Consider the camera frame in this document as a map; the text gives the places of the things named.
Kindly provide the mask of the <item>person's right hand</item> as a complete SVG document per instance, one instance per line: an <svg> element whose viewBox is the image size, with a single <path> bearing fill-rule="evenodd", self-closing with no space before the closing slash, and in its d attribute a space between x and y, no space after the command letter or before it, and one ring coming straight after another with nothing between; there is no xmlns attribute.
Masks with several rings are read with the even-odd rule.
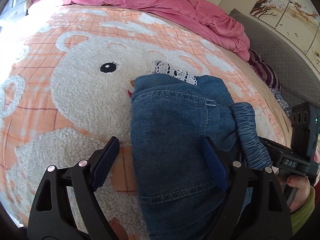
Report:
<svg viewBox="0 0 320 240"><path fill-rule="evenodd" d="M289 207L290 212L300 209L310 196L310 182L307 177L290 176L287 178L287 185L297 188L294 199Z"/></svg>

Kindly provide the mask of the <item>person's left hand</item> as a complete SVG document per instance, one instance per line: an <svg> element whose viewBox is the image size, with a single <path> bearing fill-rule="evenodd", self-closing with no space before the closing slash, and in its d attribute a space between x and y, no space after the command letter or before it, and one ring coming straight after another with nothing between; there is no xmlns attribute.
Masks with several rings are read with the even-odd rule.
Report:
<svg viewBox="0 0 320 240"><path fill-rule="evenodd" d="M121 226L120 221L116 217L113 217L109 224L119 240L129 240L127 232Z"/></svg>

